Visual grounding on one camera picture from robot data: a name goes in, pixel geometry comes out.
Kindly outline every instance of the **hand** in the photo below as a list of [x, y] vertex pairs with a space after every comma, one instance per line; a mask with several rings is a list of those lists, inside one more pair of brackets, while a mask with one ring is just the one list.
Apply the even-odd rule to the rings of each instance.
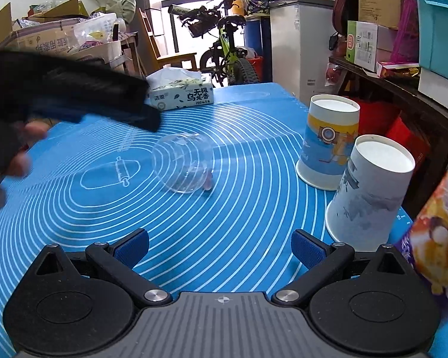
[[[24, 141], [29, 146], [46, 137], [49, 126], [40, 121], [32, 121], [26, 125], [16, 125], [18, 133], [22, 134]], [[4, 175], [22, 178], [30, 172], [31, 161], [25, 152], [19, 152], [13, 160]], [[7, 197], [5, 190], [0, 187], [0, 209], [5, 206]]]

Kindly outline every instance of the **cup with camera print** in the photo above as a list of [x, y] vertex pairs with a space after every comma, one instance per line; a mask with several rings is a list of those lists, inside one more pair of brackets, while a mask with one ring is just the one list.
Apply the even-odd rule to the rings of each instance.
[[311, 98], [297, 175], [317, 189], [337, 189], [358, 134], [360, 106], [338, 95]]

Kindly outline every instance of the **cup rim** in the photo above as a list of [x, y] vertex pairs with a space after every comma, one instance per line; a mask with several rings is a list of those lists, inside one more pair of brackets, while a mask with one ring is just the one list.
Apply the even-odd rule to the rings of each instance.
[[[405, 157], [411, 161], [413, 168], [410, 171], [394, 171], [394, 170], [391, 170], [391, 169], [382, 168], [382, 167], [372, 163], [358, 149], [359, 144], [360, 143], [364, 143], [366, 141], [378, 141], [380, 143], [384, 143], [386, 145], [392, 146], [395, 149], [398, 149], [398, 151], [403, 153], [403, 155], [405, 155]], [[384, 136], [380, 136], [380, 135], [361, 135], [361, 136], [358, 136], [356, 138], [355, 144], [354, 144], [354, 148], [358, 151], [358, 153], [362, 156], [362, 158], [364, 158], [366, 161], [368, 161], [371, 165], [375, 166], [376, 168], [380, 168], [382, 170], [385, 170], [387, 172], [391, 172], [391, 173], [394, 173], [394, 174], [407, 174], [407, 173], [413, 172], [415, 170], [416, 163], [415, 163], [415, 159], [414, 159], [413, 155], [402, 144], [399, 144], [396, 141], [394, 141], [394, 140], [392, 140], [392, 139], [390, 139], [388, 137], [384, 137]]]
[[355, 113], [355, 112], [359, 112], [359, 111], [360, 111], [360, 105], [357, 104], [357, 102], [351, 100], [350, 98], [342, 97], [342, 96], [340, 96], [340, 95], [334, 95], [334, 94], [316, 94], [316, 95], [313, 95], [313, 96], [311, 97], [311, 104], [314, 104], [315, 106], [318, 106], [318, 107], [321, 108], [321, 109], [331, 110], [331, 109], [325, 108], [325, 107], [323, 107], [323, 106], [320, 106], [320, 105], [318, 104], [318, 101], [319, 101], [319, 100], [335, 100], [335, 101], [345, 102], [346, 104], [352, 105], [352, 106], [355, 108], [354, 111], [352, 111], [352, 112], [345, 112], [345, 113], [352, 114], [352, 113]]

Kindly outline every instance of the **paper cup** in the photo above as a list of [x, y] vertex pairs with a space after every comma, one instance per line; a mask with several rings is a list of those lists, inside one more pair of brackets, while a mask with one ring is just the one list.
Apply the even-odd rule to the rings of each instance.
[[299, 178], [317, 189], [336, 190], [358, 133], [360, 106], [338, 95], [311, 98], [300, 159]]
[[376, 251], [386, 243], [414, 168], [413, 156], [399, 143], [377, 135], [358, 137], [325, 210], [332, 238], [356, 251]]

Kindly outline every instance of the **metal screw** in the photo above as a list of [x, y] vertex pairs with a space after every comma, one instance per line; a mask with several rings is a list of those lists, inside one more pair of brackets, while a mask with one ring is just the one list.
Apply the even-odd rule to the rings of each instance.
[[294, 302], [299, 298], [299, 294], [292, 289], [283, 289], [276, 293], [276, 298], [282, 302]]
[[162, 289], [151, 289], [144, 294], [144, 298], [150, 302], [161, 302], [168, 297], [168, 293]]

